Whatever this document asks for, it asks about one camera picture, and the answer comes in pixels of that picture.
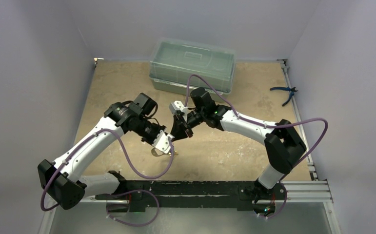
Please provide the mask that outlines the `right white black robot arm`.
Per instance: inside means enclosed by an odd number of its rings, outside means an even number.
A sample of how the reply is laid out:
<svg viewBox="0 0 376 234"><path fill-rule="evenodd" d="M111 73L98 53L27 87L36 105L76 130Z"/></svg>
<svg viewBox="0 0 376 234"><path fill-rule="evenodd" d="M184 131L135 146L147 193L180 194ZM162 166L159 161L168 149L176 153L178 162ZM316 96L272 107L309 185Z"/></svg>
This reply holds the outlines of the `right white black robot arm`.
<svg viewBox="0 0 376 234"><path fill-rule="evenodd" d="M173 115L171 135L174 140L193 136L193 128L206 123L221 131L237 133L265 146L269 164L254 182L251 195L254 200L273 199L274 187L298 164L307 147L289 121L266 122L243 116L233 107L216 104L204 88L190 93L194 103L188 108L180 101L169 105Z"/></svg>

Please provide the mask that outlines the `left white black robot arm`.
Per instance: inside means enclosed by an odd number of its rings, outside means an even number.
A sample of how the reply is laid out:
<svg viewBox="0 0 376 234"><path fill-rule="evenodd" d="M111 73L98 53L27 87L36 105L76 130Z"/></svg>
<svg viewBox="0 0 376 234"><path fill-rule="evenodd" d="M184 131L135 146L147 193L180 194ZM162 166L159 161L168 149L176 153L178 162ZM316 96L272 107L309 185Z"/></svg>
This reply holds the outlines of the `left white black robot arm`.
<svg viewBox="0 0 376 234"><path fill-rule="evenodd" d="M121 147L121 137L127 132L136 133L141 140L161 152L174 153L174 137L165 132L166 127L150 122L149 115L158 104L144 93L133 101L116 102L109 106L95 127L72 149L54 161L43 160L38 174L43 193L40 207L45 207L45 197L50 195L63 209L76 206L84 197L109 194L113 199L126 195L124 178L118 172L84 176L86 168L115 140Z"/></svg>

